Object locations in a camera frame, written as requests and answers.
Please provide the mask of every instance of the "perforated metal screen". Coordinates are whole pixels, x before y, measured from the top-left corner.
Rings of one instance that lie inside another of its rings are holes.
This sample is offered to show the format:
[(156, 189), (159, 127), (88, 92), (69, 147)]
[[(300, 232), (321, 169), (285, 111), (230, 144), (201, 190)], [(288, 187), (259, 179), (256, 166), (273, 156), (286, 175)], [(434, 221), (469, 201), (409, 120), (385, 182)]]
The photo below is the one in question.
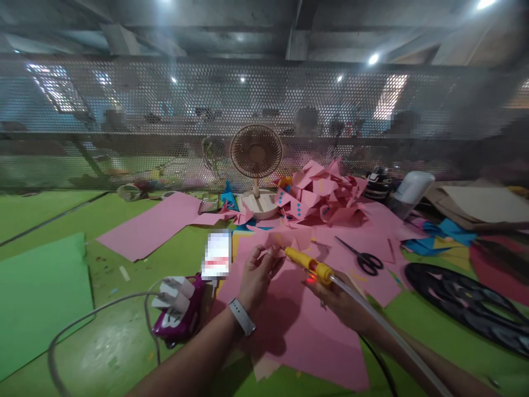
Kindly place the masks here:
[(264, 185), (338, 155), (357, 175), (383, 164), (396, 177), (412, 169), (454, 176), (466, 141), (528, 114), (528, 78), (525, 69), (4, 56), (0, 187), (105, 189), (152, 179), (220, 189), (229, 178), (247, 189), (229, 143), (252, 123), (284, 144)]

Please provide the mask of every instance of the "phone screen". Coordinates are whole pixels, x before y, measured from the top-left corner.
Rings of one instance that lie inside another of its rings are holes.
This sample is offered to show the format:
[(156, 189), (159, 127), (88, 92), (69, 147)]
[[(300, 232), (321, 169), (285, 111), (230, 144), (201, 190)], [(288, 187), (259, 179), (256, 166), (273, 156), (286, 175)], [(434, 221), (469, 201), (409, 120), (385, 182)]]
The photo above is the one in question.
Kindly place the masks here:
[(231, 231), (213, 230), (208, 235), (206, 254), (202, 261), (202, 279), (219, 280), (226, 277), (231, 264)]

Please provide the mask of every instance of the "pile of paper cutouts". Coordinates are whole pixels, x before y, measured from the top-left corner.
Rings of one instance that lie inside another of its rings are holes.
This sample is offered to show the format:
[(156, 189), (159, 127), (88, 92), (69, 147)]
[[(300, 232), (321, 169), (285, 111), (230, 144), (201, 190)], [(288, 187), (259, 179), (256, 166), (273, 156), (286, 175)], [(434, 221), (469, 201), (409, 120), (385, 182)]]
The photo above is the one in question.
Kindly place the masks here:
[(341, 176), (340, 160), (338, 157), (326, 168), (311, 160), (292, 177), (274, 181), (278, 187), (274, 201), (289, 222), (315, 216), (332, 226), (338, 219), (354, 214), (354, 204), (368, 181)]

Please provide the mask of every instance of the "desk fan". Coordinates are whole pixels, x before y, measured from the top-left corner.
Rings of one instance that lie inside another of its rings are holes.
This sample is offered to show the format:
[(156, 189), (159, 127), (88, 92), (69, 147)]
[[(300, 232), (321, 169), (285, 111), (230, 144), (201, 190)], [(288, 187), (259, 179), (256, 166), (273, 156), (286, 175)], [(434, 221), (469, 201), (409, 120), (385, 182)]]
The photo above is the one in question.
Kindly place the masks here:
[(231, 140), (231, 161), (244, 176), (253, 178), (253, 190), (239, 197), (239, 208), (245, 203), (257, 220), (268, 219), (277, 212), (275, 193), (259, 189), (259, 179), (272, 174), (283, 158), (283, 145), (273, 129), (250, 124)]

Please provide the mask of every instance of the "yellow glue gun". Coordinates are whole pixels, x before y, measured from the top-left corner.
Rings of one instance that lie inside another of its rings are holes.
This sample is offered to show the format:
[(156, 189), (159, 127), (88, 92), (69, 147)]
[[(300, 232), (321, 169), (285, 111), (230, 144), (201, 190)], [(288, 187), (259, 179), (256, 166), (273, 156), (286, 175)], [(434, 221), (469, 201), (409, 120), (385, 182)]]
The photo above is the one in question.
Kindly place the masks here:
[(285, 255), (290, 258), (292, 262), (301, 266), (310, 274), (315, 275), (321, 284), (326, 287), (331, 285), (331, 276), (334, 276), (334, 271), (329, 266), (322, 262), (318, 262), (316, 259), (297, 251), (292, 247), (286, 247), (284, 250)]

